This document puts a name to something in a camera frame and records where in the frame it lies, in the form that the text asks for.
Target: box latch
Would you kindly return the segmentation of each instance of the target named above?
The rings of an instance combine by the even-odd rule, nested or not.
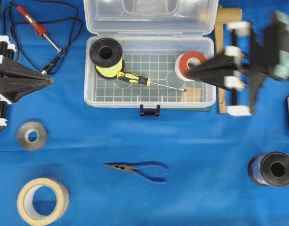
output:
[[[144,108],[140,105],[140,116],[159,116],[160,115],[160,105],[157,108]]]

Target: cable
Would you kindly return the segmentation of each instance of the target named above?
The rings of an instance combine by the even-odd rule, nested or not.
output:
[[[6,16],[7,16],[7,12],[9,13],[9,20],[10,20],[10,33],[14,39],[14,42],[17,45],[17,57],[16,57],[16,61],[18,60],[20,53],[26,58],[26,60],[39,72],[42,71],[46,71],[47,75],[53,75],[55,73],[57,73],[68,53],[69,48],[71,47],[71,45],[76,41],[76,39],[78,38],[78,36],[81,34],[82,29],[83,29],[83,21],[78,18],[79,16],[79,10],[76,6],[67,3],[67,2],[63,2],[63,1],[58,1],[58,0],[29,0],[29,1],[34,1],[34,2],[40,2],[40,3],[47,3],[47,4],[60,4],[60,5],[64,5],[64,6],[68,6],[73,8],[76,11],[75,16],[68,16],[68,17],[63,17],[57,20],[49,20],[49,21],[39,21],[39,24],[55,24],[55,23],[61,23],[64,21],[69,21],[72,20],[73,24],[70,30],[70,35],[69,35],[69,40],[68,40],[68,44],[65,48],[63,48],[63,50],[47,65],[44,67],[44,69],[40,69],[38,66],[36,66],[36,64],[28,57],[28,55],[22,50],[20,42],[19,42],[19,38],[16,32],[16,26],[20,25],[20,24],[28,24],[28,22],[22,21],[22,22],[14,22],[13,21],[13,16],[12,16],[12,7],[17,7],[17,4],[14,4],[16,0],[11,0],[10,3],[5,7],[4,11],[3,11],[3,33],[4,35],[7,35],[7,24],[6,24]],[[80,23],[79,29],[76,33],[75,36],[73,36],[75,28],[76,28],[76,22]]]

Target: blue tablecloth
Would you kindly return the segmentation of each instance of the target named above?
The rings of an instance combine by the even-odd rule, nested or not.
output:
[[[67,1],[78,6],[84,20],[83,1]],[[20,2],[38,20],[74,13]],[[8,3],[3,0],[2,8]],[[273,10],[289,15],[289,0],[220,3],[243,8],[243,19],[254,22],[258,34]],[[17,13],[14,19],[22,20]],[[64,45],[69,26],[64,22],[47,28]],[[55,50],[29,25],[17,31],[23,49],[40,67],[53,58]],[[85,45],[91,36],[84,26],[53,77],[54,87],[9,108],[9,126],[0,134],[0,226],[26,225],[17,211],[17,196],[24,184],[38,177],[58,179],[69,190],[69,207],[56,226],[289,226],[289,186],[258,187],[247,175],[247,164],[257,154],[289,155],[288,82],[268,79],[252,117],[219,115],[216,105],[211,112],[161,110],[158,118],[141,118],[138,109],[86,108]],[[20,62],[30,66],[22,57]],[[37,152],[17,144],[17,130],[32,120],[49,133],[47,145]],[[154,186],[103,165],[122,161],[162,162],[170,172],[146,173],[165,177],[168,184]]]

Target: spool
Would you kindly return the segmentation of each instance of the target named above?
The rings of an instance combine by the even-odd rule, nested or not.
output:
[[[56,206],[48,215],[41,215],[33,207],[33,195],[42,186],[49,187],[56,196]],[[50,178],[38,178],[28,182],[20,191],[17,198],[17,210],[21,218],[32,226],[45,226],[63,216],[69,205],[69,193],[59,181]]]
[[[114,79],[123,70],[122,47],[111,38],[98,39],[90,49],[90,58],[97,74],[104,79]]]
[[[289,156],[281,152],[257,155],[248,164],[248,174],[258,186],[289,185]]]
[[[180,55],[175,63],[175,72],[176,75],[183,81],[193,81],[191,79],[186,78],[186,74],[190,71],[188,66],[189,63],[194,66],[198,66],[204,62],[206,62],[206,57],[197,51],[190,51]]]
[[[25,150],[36,151],[44,147],[47,142],[46,129],[38,122],[28,122],[18,130],[17,142]]]

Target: needle-nose pliers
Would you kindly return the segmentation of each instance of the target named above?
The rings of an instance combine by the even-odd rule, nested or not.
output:
[[[116,170],[120,170],[122,172],[128,172],[133,175],[136,175],[147,182],[154,184],[154,185],[165,185],[166,180],[163,178],[150,178],[145,176],[144,174],[140,173],[137,170],[145,169],[145,168],[162,168],[168,171],[168,168],[164,165],[157,163],[157,162],[144,162],[144,163],[135,163],[135,164],[128,164],[128,163],[105,163],[106,166],[112,167]]]

